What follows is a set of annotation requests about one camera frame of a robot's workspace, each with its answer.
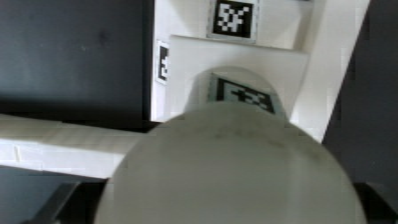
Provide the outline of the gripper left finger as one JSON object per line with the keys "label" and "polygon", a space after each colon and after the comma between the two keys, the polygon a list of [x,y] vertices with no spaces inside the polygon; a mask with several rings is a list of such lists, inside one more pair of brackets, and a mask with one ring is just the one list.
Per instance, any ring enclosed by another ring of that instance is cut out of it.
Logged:
{"label": "gripper left finger", "polygon": [[34,217],[24,222],[24,224],[61,224],[59,215],[77,188],[79,183],[75,182],[61,184]]}

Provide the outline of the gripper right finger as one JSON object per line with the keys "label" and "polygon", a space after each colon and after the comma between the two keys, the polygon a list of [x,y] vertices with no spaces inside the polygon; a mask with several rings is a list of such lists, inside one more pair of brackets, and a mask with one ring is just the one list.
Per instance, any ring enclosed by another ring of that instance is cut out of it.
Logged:
{"label": "gripper right finger", "polygon": [[368,224],[398,224],[398,192],[383,184],[354,184],[365,208]]}

